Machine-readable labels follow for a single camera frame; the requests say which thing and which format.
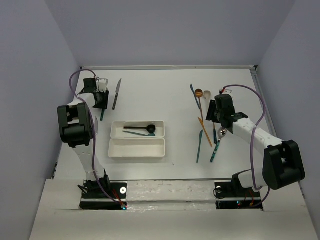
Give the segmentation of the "black plastic spoon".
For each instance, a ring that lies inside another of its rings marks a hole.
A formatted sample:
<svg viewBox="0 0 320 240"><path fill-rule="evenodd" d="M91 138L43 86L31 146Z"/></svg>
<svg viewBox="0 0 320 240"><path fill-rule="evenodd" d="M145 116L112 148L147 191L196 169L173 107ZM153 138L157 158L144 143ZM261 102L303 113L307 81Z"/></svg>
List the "black plastic spoon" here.
<svg viewBox="0 0 320 240"><path fill-rule="evenodd" d="M146 130L149 134L154 134L156 132L156 126L154 124L149 124L147 126L124 126L123 128L132 130Z"/></svg>

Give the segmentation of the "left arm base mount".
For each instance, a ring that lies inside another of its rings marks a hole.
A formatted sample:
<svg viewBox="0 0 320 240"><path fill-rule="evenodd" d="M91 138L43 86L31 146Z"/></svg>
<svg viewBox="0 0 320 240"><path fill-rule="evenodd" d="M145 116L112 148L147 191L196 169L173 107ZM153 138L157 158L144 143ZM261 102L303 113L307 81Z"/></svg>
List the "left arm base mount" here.
<svg viewBox="0 0 320 240"><path fill-rule="evenodd" d="M82 210L127 210L128 183L125 181L109 181L105 176L97 181L85 180L77 187L81 191L79 207Z"/></svg>

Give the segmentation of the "teal handled steel knife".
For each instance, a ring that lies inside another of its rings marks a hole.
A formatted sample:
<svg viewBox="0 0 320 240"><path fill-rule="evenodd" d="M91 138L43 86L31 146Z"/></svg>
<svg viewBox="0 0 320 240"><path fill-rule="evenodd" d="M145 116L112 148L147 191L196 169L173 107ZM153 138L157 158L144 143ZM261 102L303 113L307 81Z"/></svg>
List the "teal handled steel knife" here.
<svg viewBox="0 0 320 240"><path fill-rule="evenodd" d="M105 109L102 109L102 110L101 110L101 115L100 115L100 121L101 121L101 122L103 121L104 113L105 113Z"/></svg>

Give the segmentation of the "dark handled steel knife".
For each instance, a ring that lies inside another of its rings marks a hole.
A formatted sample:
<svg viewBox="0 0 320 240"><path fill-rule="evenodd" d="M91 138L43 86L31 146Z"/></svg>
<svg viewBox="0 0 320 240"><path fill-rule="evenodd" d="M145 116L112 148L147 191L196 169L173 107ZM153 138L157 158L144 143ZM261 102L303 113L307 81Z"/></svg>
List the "dark handled steel knife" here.
<svg viewBox="0 0 320 240"><path fill-rule="evenodd" d="M112 105L112 110L113 111L116 109L121 83L122 83L122 78L118 81L117 86L116 86L114 101L113 101L113 105Z"/></svg>

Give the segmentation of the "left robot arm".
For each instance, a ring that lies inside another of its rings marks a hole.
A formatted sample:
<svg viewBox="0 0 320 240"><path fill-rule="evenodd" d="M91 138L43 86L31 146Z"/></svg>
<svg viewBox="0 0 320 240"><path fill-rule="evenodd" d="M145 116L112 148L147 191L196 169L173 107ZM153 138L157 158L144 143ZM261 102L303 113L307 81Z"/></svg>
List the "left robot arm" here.
<svg viewBox="0 0 320 240"><path fill-rule="evenodd" d="M96 156L98 120L91 108L108 108L109 90L106 78L85 78L84 88L75 99L57 108L59 134L63 143L68 144L77 154L85 171L83 193L95 193L104 198L110 194L109 176Z"/></svg>

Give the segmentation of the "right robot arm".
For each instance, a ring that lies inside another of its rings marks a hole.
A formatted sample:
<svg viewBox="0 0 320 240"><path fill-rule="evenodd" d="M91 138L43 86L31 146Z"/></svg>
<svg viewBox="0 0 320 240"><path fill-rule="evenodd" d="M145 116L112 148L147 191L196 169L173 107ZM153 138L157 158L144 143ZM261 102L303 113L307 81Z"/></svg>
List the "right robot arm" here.
<svg viewBox="0 0 320 240"><path fill-rule="evenodd" d="M249 188L259 191L263 187L278 190L305 179L306 173L298 144L284 141L259 128L250 118L236 112L229 94L217 95L209 102L207 121L218 123L231 134L250 145L250 150L262 155L262 163L232 176L230 190L235 196L242 196Z"/></svg>

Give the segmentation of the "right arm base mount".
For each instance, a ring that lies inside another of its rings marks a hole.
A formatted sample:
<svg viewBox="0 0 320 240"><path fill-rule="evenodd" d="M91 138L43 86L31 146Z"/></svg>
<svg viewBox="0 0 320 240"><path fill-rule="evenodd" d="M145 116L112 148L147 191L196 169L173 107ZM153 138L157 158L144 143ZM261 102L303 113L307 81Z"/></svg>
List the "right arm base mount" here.
<svg viewBox="0 0 320 240"><path fill-rule="evenodd" d="M263 210L260 192L254 192L252 188L243 188L238 176L248 172L244 170L232 176L228 181L216 181L212 191L216 198L217 210L245 210L259 209Z"/></svg>

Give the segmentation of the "teal plastic spoon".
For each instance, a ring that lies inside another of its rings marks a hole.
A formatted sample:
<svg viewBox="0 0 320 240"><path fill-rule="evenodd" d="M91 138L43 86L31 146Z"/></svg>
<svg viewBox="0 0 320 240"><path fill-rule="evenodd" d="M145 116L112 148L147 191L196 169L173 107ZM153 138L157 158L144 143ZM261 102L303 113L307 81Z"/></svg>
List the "teal plastic spoon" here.
<svg viewBox="0 0 320 240"><path fill-rule="evenodd" d="M154 133L144 134L144 133L138 133L138 132L132 132L132 131L126 131L126 130L123 130L122 132L127 133L127 134L131 134L131 135L141 136L141 137L155 137L156 136Z"/></svg>

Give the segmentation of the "gold spoon blue handle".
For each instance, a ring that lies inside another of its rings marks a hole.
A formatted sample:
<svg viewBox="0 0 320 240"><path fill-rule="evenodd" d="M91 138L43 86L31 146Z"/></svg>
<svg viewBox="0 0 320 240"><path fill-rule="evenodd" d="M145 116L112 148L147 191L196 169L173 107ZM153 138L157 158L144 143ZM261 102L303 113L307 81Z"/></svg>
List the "gold spoon blue handle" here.
<svg viewBox="0 0 320 240"><path fill-rule="evenodd" d="M217 144L217 143L218 143L217 131L216 131L216 124L215 124L215 122L213 122L213 141L214 141L214 144Z"/></svg>

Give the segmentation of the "beige plastic spoon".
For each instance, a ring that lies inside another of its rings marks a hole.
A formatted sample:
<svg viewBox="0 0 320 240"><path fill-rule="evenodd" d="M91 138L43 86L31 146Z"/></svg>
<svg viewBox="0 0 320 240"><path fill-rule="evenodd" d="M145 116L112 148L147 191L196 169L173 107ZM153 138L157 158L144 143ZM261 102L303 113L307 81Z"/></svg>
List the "beige plastic spoon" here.
<svg viewBox="0 0 320 240"><path fill-rule="evenodd" d="M203 97L206 99L206 100L211 100L211 92L209 91L209 90L205 90L204 92L203 92Z"/></svg>

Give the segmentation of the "copper metal spoon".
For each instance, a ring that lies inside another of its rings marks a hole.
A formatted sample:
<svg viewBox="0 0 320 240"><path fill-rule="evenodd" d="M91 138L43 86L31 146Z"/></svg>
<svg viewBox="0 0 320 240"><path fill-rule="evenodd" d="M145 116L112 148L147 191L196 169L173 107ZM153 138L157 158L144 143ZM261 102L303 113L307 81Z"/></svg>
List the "copper metal spoon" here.
<svg viewBox="0 0 320 240"><path fill-rule="evenodd" d="M203 109L202 109L202 104L201 104L201 98L203 97L203 91L201 89L196 89L195 90L195 96L198 98L199 102L199 107L200 107L200 114L201 114L201 119L202 121L204 120L203 118Z"/></svg>

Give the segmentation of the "blue plastic knife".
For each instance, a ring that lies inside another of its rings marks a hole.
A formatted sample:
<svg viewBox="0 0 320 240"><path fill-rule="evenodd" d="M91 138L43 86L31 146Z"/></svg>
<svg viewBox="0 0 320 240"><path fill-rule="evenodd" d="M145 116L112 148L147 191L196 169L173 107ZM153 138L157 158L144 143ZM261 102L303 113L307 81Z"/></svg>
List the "blue plastic knife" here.
<svg viewBox="0 0 320 240"><path fill-rule="evenodd" d="M198 98L196 97L196 93L195 93L193 84L190 84L190 89L191 89L191 92L192 92L192 94L193 94L193 96L194 96L196 105L197 105L198 109L200 110L200 104L199 104L199 102L198 102Z"/></svg>

